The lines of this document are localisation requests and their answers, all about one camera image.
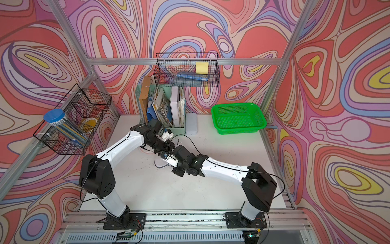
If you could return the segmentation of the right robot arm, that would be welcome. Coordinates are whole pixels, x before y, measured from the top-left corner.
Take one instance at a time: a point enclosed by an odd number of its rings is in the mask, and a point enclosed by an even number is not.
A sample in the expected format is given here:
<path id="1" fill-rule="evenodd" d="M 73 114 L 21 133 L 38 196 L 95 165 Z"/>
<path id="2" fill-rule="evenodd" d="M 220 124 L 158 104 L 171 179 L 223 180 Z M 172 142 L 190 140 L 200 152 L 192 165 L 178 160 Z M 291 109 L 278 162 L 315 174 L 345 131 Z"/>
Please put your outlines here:
<path id="1" fill-rule="evenodd" d="M 194 155 L 184 146 L 169 149 L 167 160 L 173 159 L 172 172 L 180 177 L 184 174 L 216 178 L 240 185 L 246 200 L 239 212 L 242 220 L 254 221 L 258 214 L 269 212 L 275 196 L 277 183 L 258 163 L 239 166 L 215 160 L 207 155 Z"/>

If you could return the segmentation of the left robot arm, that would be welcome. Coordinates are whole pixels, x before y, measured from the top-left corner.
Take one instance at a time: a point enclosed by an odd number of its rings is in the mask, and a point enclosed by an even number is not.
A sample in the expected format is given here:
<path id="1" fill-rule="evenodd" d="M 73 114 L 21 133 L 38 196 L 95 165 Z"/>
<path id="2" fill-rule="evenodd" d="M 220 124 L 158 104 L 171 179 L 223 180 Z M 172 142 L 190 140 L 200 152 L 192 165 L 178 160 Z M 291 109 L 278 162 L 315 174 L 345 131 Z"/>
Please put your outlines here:
<path id="1" fill-rule="evenodd" d="M 149 146 L 155 154 L 166 154 L 174 137 L 167 129 L 162 135 L 162 123 L 153 119 L 147 124 L 130 127 L 128 133 L 106 150 L 83 157 L 79 186 L 98 199 L 107 215 L 119 221 L 127 220 L 128 206 L 116 192 L 113 170 L 135 149 Z"/>

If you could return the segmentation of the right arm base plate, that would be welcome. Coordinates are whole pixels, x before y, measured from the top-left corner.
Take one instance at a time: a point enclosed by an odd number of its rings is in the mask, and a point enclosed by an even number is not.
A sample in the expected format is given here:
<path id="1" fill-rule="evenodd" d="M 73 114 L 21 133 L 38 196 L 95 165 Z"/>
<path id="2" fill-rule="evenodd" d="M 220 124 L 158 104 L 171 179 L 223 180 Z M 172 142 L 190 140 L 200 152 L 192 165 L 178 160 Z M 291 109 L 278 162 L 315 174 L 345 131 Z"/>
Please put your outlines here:
<path id="1" fill-rule="evenodd" d="M 243 217 L 239 212 L 226 212 L 223 216 L 228 229 L 256 228 L 263 230 L 268 227 L 267 218 L 264 212 L 259 212 L 254 220 Z"/>

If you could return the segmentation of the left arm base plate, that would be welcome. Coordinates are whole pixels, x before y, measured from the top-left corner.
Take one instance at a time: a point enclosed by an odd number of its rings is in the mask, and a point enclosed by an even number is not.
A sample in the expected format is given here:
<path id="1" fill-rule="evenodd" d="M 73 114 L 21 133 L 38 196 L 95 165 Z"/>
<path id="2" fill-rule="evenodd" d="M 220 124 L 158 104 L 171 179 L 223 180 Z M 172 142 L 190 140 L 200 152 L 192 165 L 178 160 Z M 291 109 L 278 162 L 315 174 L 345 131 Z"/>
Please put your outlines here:
<path id="1" fill-rule="evenodd" d="M 103 225 L 104 230 L 143 229 L 146 222 L 145 213 L 124 213 L 121 217 L 107 214 Z"/>

